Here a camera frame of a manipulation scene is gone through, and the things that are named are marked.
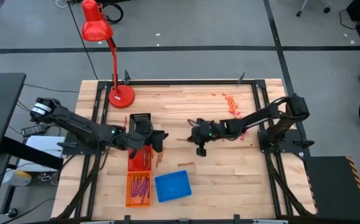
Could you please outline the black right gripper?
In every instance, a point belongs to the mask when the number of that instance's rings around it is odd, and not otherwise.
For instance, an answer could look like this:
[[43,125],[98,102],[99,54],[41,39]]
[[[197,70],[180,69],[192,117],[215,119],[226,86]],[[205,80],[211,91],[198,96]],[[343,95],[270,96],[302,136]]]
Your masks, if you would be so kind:
[[193,144],[202,144],[224,138],[225,128],[222,123],[197,118],[192,127],[192,134],[188,137],[187,141]]

